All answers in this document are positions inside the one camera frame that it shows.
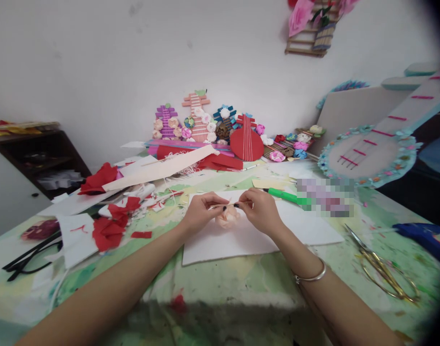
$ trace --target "bracelet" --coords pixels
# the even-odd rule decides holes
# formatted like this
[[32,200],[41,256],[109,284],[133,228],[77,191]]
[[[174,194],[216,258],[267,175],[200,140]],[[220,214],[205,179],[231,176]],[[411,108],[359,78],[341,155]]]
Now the bracelet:
[[322,260],[322,258],[320,258],[320,257],[318,257],[318,258],[321,260],[322,264],[324,265],[322,272],[318,276],[315,276],[310,279],[304,279],[304,278],[299,277],[298,275],[295,275],[295,282],[297,284],[300,284],[301,280],[303,280],[303,281],[317,281],[317,280],[322,279],[322,277],[326,274],[327,266],[326,266],[326,263]]

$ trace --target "table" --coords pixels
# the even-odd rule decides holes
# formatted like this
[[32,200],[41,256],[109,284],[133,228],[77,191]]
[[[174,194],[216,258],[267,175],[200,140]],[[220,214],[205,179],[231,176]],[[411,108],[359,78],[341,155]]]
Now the table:
[[[271,171],[272,165],[262,164],[240,173],[204,170],[179,180],[167,179],[168,185],[164,181],[156,182],[156,192],[160,194],[166,194],[168,186],[172,190],[184,189],[185,194],[177,197],[175,203],[168,200],[162,211],[151,211],[145,218],[133,222],[119,248],[104,255],[97,254],[69,273],[56,305],[151,241],[131,239],[134,231],[152,230],[154,239],[173,228],[186,210],[189,193],[247,189],[252,186],[252,179],[276,176]],[[311,174],[321,176],[316,165],[309,167]],[[18,241],[17,237],[25,229],[42,219],[34,216],[0,237],[0,253],[8,244]],[[423,338],[430,328],[430,316],[440,306],[440,263],[412,240],[393,232],[391,225],[427,221],[367,188],[358,189],[352,218],[327,221],[345,241],[311,247],[312,251],[392,330],[416,341]],[[367,279],[357,257],[358,248],[342,226],[345,222],[349,222],[375,252],[395,262],[410,276],[421,291],[418,305],[388,296]],[[155,345],[216,345],[239,340],[245,345],[291,345],[292,339],[301,345],[305,341],[308,344],[308,340],[311,345],[324,343],[324,334],[298,292],[280,253],[187,267],[181,266],[182,254],[181,249],[157,275],[140,303],[106,337],[107,345],[138,345],[143,340]],[[19,339],[47,314],[53,291],[64,273],[62,259],[54,263],[54,269],[52,282],[34,291],[31,287],[35,275],[20,275],[8,283],[8,274],[0,272],[0,340],[7,343],[7,340]]]

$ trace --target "cardboard piece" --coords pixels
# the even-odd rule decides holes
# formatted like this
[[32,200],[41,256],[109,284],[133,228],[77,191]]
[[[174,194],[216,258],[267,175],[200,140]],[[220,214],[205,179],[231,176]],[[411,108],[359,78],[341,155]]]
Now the cardboard piece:
[[[225,191],[217,194],[237,201],[243,192],[244,190]],[[276,201],[276,205],[284,224],[304,244],[325,245],[343,241],[343,237],[315,213],[303,211],[296,204],[285,200]],[[238,211],[241,216],[234,228],[223,229],[211,220],[202,231],[192,237],[185,244],[182,265],[279,251],[271,238],[258,231],[242,210]]]

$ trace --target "scissors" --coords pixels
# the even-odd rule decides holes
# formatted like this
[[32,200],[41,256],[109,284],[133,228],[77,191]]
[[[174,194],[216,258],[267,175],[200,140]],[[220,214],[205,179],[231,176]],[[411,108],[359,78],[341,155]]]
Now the scissors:
[[406,279],[407,282],[410,284],[410,286],[412,286],[412,288],[414,289],[415,296],[410,297],[404,292],[404,290],[401,288],[401,286],[399,286],[398,282],[393,277],[393,275],[391,275],[390,271],[387,269],[387,267],[385,265],[385,260],[382,257],[378,256],[371,249],[369,249],[366,246],[366,244],[364,244],[362,242],[362,240],[359,239],[359,237],[353,232],[353,230],[347,224],[345,224],[345,226],[350,231],[351,235],[356,240],[356,242],[358,243],[359,251],[361,252],[361,254],[367,259],[367,261],[372,265],[372,267],[375,268],[375,270],[382,276],[382,278],[391,287],[393,287],[395,292],[391,292],[391,291],[387,290],[385,287],[383,287],[382,285],[380,285],[372,277],[372,275],[369,273],[369,271],[367,270],[367,268],[365,267],[365,265],[363,263],[363,259],[361,258],[361,265],[364,269],[364,272],[369,277],[369,279],[372,280],[378,287],[380,287],[383,291],[385,291],[386,293],[388,293],[392,297],[395,297],[398,299],[407,299],[413,303],[418,302],[420,300],[420,293],[419,293],[416,285],[414,284],[414,282],[411,279],[409,279],[409,277],[407,277],[406,274],[404,274],[404,272],[402,270],[400,270],[398,267],[396,267],[394,264],[392,264],[393,269],[396,270],[399,274],[401,274],[403,276],[403,278]]

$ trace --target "marker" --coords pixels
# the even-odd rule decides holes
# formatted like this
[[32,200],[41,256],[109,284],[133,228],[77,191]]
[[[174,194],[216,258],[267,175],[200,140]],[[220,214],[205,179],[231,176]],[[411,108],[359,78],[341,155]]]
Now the marker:
[[298,205],[312,205],[312,198],[300,198],[288,192],[276,190],[273,188],[263,189],[264,192],[269,193],[270,195],[288,200],[289,202],[298,204]]

